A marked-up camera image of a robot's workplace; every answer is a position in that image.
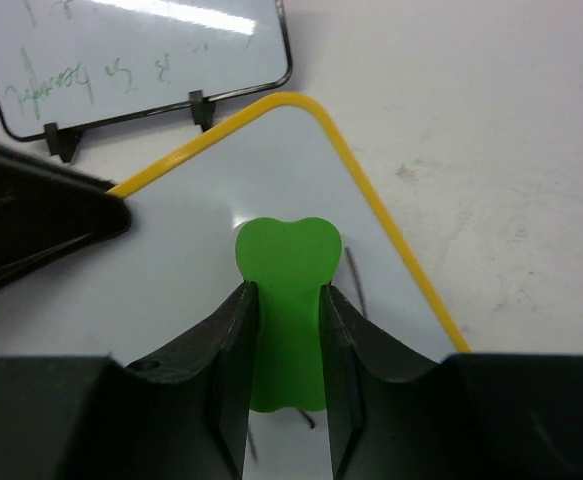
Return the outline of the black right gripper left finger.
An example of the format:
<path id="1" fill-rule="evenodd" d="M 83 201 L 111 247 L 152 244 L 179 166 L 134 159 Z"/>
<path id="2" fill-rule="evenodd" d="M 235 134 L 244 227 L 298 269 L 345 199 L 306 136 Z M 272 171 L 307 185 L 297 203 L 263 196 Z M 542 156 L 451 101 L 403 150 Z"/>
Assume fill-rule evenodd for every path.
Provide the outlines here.
<path id="1" fill-rule="evenodd" d="M 91 478 L 241 478 L 258 321 L 245 282 L 163 347 L 108 365 L 90 417 Z"/>

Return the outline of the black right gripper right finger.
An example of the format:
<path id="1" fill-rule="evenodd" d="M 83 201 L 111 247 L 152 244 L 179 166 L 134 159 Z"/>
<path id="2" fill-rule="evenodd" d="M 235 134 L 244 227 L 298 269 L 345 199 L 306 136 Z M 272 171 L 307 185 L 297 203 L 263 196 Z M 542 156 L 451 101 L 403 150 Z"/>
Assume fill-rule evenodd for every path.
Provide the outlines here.
<path id="1" fill-rule="evenodd" d="M 455 359 L 437 363 L 407 347 L 334 286 L 320 292 L 319 329 L 334 478 L 486 478 Z"/>

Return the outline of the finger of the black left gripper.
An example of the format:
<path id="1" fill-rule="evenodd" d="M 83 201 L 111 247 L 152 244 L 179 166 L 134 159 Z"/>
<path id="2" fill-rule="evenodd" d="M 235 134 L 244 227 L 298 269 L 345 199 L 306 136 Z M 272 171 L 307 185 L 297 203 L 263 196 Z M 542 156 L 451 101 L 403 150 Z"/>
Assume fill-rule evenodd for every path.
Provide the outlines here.
<path id="1" fill-rule="evenodd" d="M 112 183 L 0 145 L 0 289 L 132 224 Z"/>

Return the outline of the yellow framed whiteboard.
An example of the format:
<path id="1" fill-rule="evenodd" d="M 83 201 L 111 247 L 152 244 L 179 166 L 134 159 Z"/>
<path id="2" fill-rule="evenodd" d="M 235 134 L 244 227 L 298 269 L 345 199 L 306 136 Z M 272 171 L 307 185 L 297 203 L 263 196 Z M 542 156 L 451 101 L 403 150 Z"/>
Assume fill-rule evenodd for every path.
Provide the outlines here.
<path id="1" fill-rule="evenodd" d="M 307 96 L 269 95 L 110 192 L 132 214 L 125 233 L 0 289 L 0 479 L 93 479 L 103 371 L 163 347 L 247 282 L 235 242 L 256 218 L 329 221 L 342 254 L 325 286 L 432 361 L 468 348 L 330 115 Z"/>

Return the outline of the green whiteboard eraser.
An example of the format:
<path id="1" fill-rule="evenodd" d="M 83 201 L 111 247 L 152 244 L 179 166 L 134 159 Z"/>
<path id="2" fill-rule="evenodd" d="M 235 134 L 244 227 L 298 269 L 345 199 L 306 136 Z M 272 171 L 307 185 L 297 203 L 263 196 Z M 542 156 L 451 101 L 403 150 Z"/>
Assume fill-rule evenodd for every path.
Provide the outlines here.
<path id="1" fill-rule="evenodd" d="M 256 285 L 259 303 L 252 410 L 325 408 L 320 293 L 331 283 L 341 254 L 339 231 L 322 218 L 261 217 L 240 229 L 237 267 Z"/>

